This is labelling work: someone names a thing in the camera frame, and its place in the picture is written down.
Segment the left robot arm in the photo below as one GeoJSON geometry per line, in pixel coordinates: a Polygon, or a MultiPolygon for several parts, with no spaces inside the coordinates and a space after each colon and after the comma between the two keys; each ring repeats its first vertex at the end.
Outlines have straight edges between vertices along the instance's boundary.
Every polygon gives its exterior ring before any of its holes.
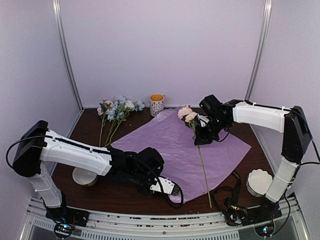
{"type": "Polygon", "coordinates": [[[12,162],[7,163],[8,166],[29,180],[42,198],[47,216],[56,223],[74,223],[77,218],[67,207],[65,194],[48,173],[46,162],[80,168],[99,176],[115,170],[120,177],[141,185],[148,194],[172,190],[172,186],[165,186],[165,180],[160,177],[164,160],[151,147],[136,153],[84,144],[48,129],[48,122],[44,120],[33,125],[9,149],[13,147],[16,147],[15,156],[12,162]]]}

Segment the blue fake flower stem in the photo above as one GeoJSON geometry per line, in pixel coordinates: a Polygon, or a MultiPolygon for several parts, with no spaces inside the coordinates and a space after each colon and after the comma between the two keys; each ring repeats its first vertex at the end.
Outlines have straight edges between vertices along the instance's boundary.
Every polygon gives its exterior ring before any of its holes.
{"type": "Polygon", "coordinates": [[[132,101],[123,95],[116,96],[112,103],[107,102],[107,118],[111,123],[107,139],[104,146],[109,146],[120,125],[127,120],[133,112],[141,112],[145,108],[145,104],[141,100],[132,101]]]}

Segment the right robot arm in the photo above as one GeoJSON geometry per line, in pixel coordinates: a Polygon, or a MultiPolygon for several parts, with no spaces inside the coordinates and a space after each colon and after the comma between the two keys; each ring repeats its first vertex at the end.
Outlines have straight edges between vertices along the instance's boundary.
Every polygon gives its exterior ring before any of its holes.
{"type": "Polygon", "coordinates": [[[222,103],[212,94],[206,96],[199,106],[208,122],[196,126],[197,144],[218,142],[221,130],[229,129],[233,123],[250,124],[282,134],[282,140],[277,142],[281,149],[279,166],[255,215],[261,221],[268,220],[304,164],[302,160],[308,146],[315,144],[302,107],[275,107],[238,99],[222,103]]]}

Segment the white fake flower stem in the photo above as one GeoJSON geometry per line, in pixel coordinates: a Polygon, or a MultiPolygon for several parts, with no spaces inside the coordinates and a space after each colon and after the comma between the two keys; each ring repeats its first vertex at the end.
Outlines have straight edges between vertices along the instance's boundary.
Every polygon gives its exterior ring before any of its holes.
{"type": "Polygon", "coordinates": [[[112,143],[112,138],[122,122],[125,122],[131,112],[135,110],[134,102],[131,100],[115,100],[112,110],[109,111],[107,120],[110,122],[109,133],[104,147],[112,143]]]}

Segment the purple pink wrapping paper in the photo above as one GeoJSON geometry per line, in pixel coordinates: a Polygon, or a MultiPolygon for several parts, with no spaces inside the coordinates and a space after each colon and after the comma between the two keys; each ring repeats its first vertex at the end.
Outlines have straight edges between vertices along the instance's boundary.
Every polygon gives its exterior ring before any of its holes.
{"type": "MultiPolygon", "coordinates": [[[[122,151],[156,149],[164,160],[162,176],[177,183],[185,202],[207,193],[202,164],[192,139],[194,132],[178,118],[178,109],[166,109],[150,122],[112,143],[122,151]]],[[[218,187],[238,166],[251,146],[230,134],[222,142],[200,147],[208,186],[218,187]]]]}

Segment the pink fake flower stem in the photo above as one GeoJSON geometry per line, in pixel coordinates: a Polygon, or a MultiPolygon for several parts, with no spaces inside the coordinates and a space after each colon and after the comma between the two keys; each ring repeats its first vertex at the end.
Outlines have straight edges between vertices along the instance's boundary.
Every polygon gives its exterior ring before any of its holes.
{"type": "MultiPolygon", "coordinates": [[[[193,111],[190,105],[185,105],[184,107],[182,107],[181,109],[178,110],[177,116],[180,120],[184,121],[184,124],[188,128],[193,130],[193,139],[194,139],[194,141],[196,141],[196,127],[199,125],[197,123],[199,114],[196,113],[195,111],[193,111]]],[[[213,207],[212,198],[210,195],[210,188],[209,188],[209,184],[208,184],[204,160],[203,160],[202,153],[201,153],[201,148],[198,143],[196,144],[196,147],[198,150],[199,159],[200,159],[201,166],[202,166],[202,172],[203,172],[203,177],[204,177],[204,181],[205,181],[209,207],[212,208],[213,207]]]]}

